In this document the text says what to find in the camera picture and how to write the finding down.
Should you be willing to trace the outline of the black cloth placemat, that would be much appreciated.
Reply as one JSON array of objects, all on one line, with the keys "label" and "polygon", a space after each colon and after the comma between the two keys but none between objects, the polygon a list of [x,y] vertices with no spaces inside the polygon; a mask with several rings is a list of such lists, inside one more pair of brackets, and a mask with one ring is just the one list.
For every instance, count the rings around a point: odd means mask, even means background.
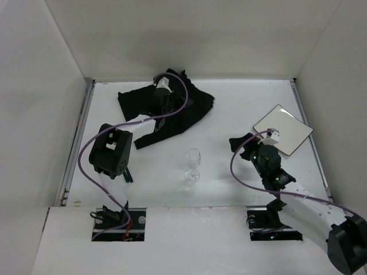
[{"label": "black cloth placemat", "polygon": [[[151,97],[157,82],[163,77],[169,79],[169,87],[175,93],[176,110],[165,115],[151,115]],[[134,141],[138,150],[184,133],[209,113],[214,101],[212,95],[201,91],[192,83],[184,70],[178,73],[170,68],[164,74],[155,76],[153,84],[118,93],[118,102],[126,121],[134,120],[139,115],[158,117],[153,132]]]}]

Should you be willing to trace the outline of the white square plate black rim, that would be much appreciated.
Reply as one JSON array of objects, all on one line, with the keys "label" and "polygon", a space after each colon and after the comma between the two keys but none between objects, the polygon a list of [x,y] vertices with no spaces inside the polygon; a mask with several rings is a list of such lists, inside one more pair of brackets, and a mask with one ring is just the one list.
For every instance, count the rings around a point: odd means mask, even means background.
[{"label": "white square plate black rim", "polygon": [[297,119],[280,104],[253,126],[256,132],[270,128],[279,132],[280,139],[275,147],[287,156],[291,156],[313,132],[312,128]]}]

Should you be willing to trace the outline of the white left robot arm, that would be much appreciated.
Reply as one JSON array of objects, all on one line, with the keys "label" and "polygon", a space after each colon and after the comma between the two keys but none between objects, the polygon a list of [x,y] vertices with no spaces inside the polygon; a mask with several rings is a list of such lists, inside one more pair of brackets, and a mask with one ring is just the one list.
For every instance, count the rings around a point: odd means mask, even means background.
[{"label": "white left robot arm", "polygon": [[111,180],[124,175],[129,183],[132,182],[128,170],[132,144],[135,144],[136,149],[141,149],[181,133],[181,118],[170,114],[185,106],[186,90],[150,85],[119,93],[118,101],[128,122],[139,115],[147,116],[153,124],[153,130],[133,141],[132,131],[122,131],[103,124],[89,154],[89,163],[98,174],[104,174]]}]

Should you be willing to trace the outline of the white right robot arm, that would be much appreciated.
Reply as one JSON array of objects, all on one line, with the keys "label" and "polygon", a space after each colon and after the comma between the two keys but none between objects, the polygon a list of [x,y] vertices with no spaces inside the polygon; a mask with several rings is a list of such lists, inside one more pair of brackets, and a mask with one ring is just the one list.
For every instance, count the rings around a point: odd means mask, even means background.
[{"label": "white right robot arm", "polygon": [[275,146],[248,133],[230,138],[231,151],[244,151],[241,158],[251,162],[264,190],[275,196],[267,209],[279,223],[289,226],[319,246],[342,274],[353,274],[366,265],[366,220],[358,214],[348,216],[331,201],[312,199],[296,179],[281,167]]}]

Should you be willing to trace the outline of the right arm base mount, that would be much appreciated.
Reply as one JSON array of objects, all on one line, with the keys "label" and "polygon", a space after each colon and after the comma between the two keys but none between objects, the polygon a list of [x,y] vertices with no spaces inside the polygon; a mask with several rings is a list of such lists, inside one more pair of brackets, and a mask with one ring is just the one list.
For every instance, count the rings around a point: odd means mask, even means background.
[{"label": "right arm base mount", "polygon": [[278,199],[266,207],[247,208],[246,224],[251,241],[302,241],[303,235],[281,223],[278,212],[286,204]]}]

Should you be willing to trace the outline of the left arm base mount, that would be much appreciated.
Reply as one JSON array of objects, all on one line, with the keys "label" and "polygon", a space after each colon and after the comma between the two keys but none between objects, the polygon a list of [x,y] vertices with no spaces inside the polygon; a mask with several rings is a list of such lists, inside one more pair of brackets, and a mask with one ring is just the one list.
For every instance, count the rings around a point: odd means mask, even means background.
[{"label": "left arm base mount", "polygon": [[142,242],[145,240],[146,209],[128,209],[126,213],[112,211],[106,206],[90,212],[94,219],[91,241],[94,242]]}]

